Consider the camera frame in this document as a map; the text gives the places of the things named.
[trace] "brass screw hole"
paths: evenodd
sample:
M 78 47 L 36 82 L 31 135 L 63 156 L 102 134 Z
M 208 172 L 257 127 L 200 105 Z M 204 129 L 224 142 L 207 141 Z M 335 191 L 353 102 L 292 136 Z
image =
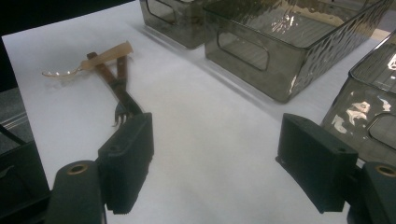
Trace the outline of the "brass screw hole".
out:
M 68 171 L 68 175 L 79 175 L 81 173 L 84 173 L 88 169 L 87 164 L 77 164 L 73 167 L 71 167 Z
M 387 176 L 390 176 L 390 177 L 396 177 L 396 171 L 393 170 L 392 168 L 387 167 L 387 166 L 383 166 L 383 165 L 377 166 L 376 170 L 381 175 L 387 175 Z

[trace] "white tabletop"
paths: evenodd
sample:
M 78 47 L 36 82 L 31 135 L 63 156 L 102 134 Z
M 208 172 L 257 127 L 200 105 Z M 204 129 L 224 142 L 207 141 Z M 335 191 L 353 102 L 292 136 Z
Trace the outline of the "white tabletop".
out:
M 138 1 L 3 36 L 41 160 L 52 186 L 73 161 L 94 160 L 116 131 L 117 101 L 94 72 L 53 80 L 42 71 L 78 66 L 126 40 L 128 92 L 153 114 L 155 155 L 132 212 L 116 223 L 347 223 L 321 215 L 275 161 L 283 113 L 320 123 L 370 39 L 282 105 L 145 26 Z

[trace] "dark floor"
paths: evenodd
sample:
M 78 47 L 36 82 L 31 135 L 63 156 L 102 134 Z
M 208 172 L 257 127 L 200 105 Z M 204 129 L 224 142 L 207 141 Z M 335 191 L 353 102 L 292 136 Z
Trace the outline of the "dark floor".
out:
M 0 92 L 0 124 L 21 140 L 34 140 L 20 90 L 14 88 Z M 0 155 L 17 147 L 18 144 L 0 133 Z

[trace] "translucent storage bin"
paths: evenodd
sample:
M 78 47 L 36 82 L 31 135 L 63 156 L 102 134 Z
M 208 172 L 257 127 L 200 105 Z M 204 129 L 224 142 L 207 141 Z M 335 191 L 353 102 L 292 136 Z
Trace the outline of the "translucent storage bin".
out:
M 396 165 L 396 31 L 349 71 L 321 126 L 364 161 Z
M 203 5 L 214 0 L 140 0 L 145 24 L 188 49 L 205 42 Z
M 367 40 L 391 0 L 221 0 L 205 6 L 205 55 L 286 103 Z

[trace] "utensil handle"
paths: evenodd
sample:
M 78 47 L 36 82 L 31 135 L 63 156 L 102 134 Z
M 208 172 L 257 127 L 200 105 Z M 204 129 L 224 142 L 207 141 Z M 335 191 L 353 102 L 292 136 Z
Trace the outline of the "utensil handle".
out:
M 100 63 L 105 63 L 110 60 L 118 59 L 119 57 L 125 56 L 133 51 L 134 50 L 132 49 L 129 41 L 126 41 L 125 43 L 119 44 L 114 48 L 106 50 L 105 52 L 99 54 L 92 59 L 82 61 L 80 68 L 83 70 L 89 70 Z

